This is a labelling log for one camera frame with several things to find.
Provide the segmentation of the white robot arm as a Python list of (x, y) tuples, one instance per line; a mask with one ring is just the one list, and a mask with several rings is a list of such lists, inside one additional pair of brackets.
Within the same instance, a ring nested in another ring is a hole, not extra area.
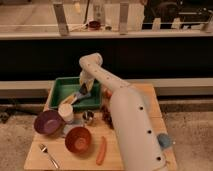
[(81, 78), (84, 83), (96, 79), (112, 92), (110, 113), (124, 171), (169, 171), (142, 94), (102, 63), (99, 53), (81, 57)]

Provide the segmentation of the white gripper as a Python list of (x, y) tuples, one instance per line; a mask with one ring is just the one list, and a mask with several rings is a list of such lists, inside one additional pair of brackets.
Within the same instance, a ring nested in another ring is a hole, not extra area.
[(79, 93), (86, 95), (88, 93), (87, 87), (91, 88), (94, 84), (94, 78), (89, 73), (82, 70), (80, 73), (79, 83), (82, 85), (79, 89)]

